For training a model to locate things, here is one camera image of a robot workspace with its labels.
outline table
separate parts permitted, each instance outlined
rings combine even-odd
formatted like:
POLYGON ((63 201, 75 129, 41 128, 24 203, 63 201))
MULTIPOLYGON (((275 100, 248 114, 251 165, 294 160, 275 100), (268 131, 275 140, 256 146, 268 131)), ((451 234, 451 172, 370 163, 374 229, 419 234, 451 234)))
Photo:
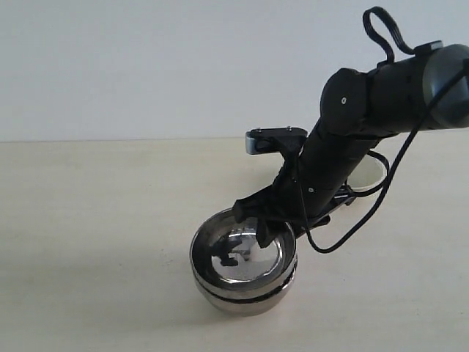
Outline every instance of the table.
MULTIPOLYGON (((243 139, 0 144, 0 351, 467 351, 468 136, 420 133, 372 220, 333 254, 300 238, 292 289, 250 318, 205 301, 188 250, 279 155, 243 139)), ((392 160, 404 137, 377 149, 392 160)))

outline metal bowl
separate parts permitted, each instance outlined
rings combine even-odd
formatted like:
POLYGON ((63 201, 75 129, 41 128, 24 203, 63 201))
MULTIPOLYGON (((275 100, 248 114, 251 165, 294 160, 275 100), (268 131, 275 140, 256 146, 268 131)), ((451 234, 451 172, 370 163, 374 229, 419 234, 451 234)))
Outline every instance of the metal bowl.
POLYGON ((226 209, 204 222, 193 237, 190 257, 196 286, 218 309, 257 315, 279 303, 291 288, 297 266, 289 224, 267 248, 256 241, 256 219, 238 224, 226 209))

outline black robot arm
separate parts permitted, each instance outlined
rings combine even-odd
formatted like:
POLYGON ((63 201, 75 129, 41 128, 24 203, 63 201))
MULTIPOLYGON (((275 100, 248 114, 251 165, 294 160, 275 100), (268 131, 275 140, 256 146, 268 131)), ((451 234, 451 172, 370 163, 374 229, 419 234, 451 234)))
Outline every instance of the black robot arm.
POLYGON ((258 218, 256 237, 261 247, 275 238, 283 222, 289 222, 297 237, 305 232, 309 235, 318 252, 332 252, 367 219, 325 250, 314 244, 309 229, 327 224, 330 213, 357 197, 347 186, 347 178, 365 155, 378 157, 388 170, 380 185, 382 194, 367 214, 369 219, 418 131, 469 127, 469 47, 445 47, 437 41, 411 49, 380 7, 367 10, 363 24, 387 59, 368 73, 342 68, 332 75, 322 91, 320 118, 309 135, 299 128, 257 129, 246 135, 249 153, 280 152, 285 160, 271 185, 233 206, 238 222, 258 218), (391 46, 371 26, 371 14, 385 23, 397 46, 410 58, 394 62, 391 46), (400 133, 410 135, 390 168, 372 149, 400 133))

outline black cable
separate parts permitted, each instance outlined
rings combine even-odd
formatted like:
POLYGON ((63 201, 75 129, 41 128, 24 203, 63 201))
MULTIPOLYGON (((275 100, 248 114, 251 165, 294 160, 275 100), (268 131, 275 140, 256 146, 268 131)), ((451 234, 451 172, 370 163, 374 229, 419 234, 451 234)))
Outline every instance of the black cable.
POLYGON ((393 49, 389 42, 374 30, 371 21, 371 14, 376 15, 384 23, 400 51, 408 55, 414 54, 414 49, 405 43, 399 27, 391 15, 389 15, 389 13, 382 7, 372 7, 363 13, 363 27, 365 28, 365 32, 368 34, 368 37, 383 48, 386 53, 386 62, 388 64, 392 64, 394 62, 393 49))
MULTIPOLYGON (((308 225, 308 215, 306 213, 306 206, 305 206, 305 201, 303 198, 303 188, 301 186, 301 182, 297 182, 298 184, 298 189, 300 192, 300 199, 301 199, 301 205, 303 208, 303 216, 305 220, 305 227, 304 230, 306 231, 308 241, 311 244, 311 246, 319 253, 322 254, 327 254, 334 252, 338 248, 340 248, 350 237, 353 236, 354 233, 356 233, 365 223, 370 220, 370 218, 376 213, 378 208, 381 206, 383 203, 383 200, 388 192, 389 187, 391 186, 391 181, 393 180, 394 175, 396 174, 397 167, 399 166, 399 163, 401 162, 402 158, 404 158, 404 154, 407 152, 407 149, 409 148, 410 144, 416 137, 417 133, 420 131, 421 126, 424 124, 425 120, 431 116, 432 110, 436 105, 448 94, 448 92, 453 88, 462 78, 464 78, 468 74, 468 68, 465 64, 465 67, 460 70, 456 75, 454 75, 439 91, 438 93, 433 97, 433 99, 430 101, 428 104, 425 113, 423 114, 422 118, 416 123, 414 128, 411 130, 409 133, 409 136, 406 138, 404 143, 402 144, 401 149, 397 153, 396 158, 394 159, 394 162, 389 170, 388 175, 386 176, 385 182, 383 184, 382 190, 380 192, 380 195, 378 196, 376 202, 373 204, 372 208, 368 211, 365 216, 355 224, 340 240, 338 240, 334 245, 328 247, 328 248, 320 248, 316 245, 316 243, 313 241, 313 238, 311 236, 311 232, 309 230, 309 225, 308 225)), ((296 163, 296 172, 297 172, 297 177, 299 176, 299 167, 298 163, 296 163)))

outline white wall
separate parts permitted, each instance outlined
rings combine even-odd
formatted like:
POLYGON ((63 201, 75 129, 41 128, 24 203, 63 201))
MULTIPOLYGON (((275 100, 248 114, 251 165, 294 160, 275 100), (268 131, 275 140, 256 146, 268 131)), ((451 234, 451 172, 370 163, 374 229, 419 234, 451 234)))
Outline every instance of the white wall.
POLYGON ((383 59, 374 5, 411 46, 469 45, 467 0, 1 0, 0 141, 310 129, 332 73, 383 59))

